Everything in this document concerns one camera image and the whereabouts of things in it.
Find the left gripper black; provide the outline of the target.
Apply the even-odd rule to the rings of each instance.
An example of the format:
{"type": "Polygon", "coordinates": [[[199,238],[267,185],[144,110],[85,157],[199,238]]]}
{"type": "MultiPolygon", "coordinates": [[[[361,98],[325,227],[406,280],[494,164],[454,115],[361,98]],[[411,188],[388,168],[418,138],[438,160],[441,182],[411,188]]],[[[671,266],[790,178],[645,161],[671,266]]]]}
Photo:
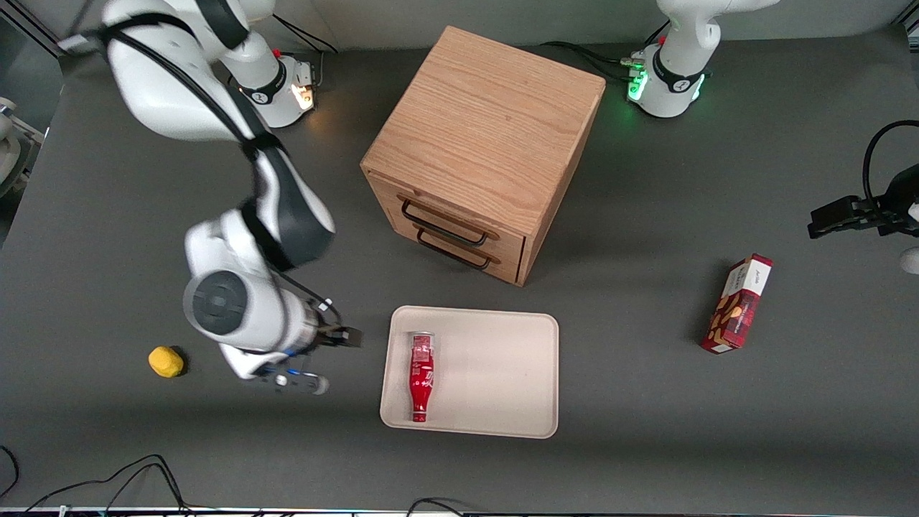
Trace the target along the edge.
{"type": "MultiPolygon", "coordinates": [[[[908,208],[896,195],[867,197],[866,202],[877,224],[880,235],[908,233],[908,208]]],[[[860,230],[866,223],[864,201],[859,196],[847,195],[811,212],[808,223],[810,239],[823,238],[830,233],[860,230]]]]}

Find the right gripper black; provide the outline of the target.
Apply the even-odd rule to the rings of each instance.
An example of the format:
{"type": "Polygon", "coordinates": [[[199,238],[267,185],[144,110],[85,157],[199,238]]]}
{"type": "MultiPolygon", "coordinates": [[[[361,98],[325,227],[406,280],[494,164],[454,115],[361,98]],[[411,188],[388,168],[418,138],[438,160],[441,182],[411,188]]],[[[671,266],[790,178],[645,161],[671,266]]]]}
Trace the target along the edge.
{"type": "Polygon", "coordinates": [[[311,355],[322,346],[359,349],[363,346],[363,332],[327,321],[324,315],[310,315],[304,323],[304,354],[311,355]]]}

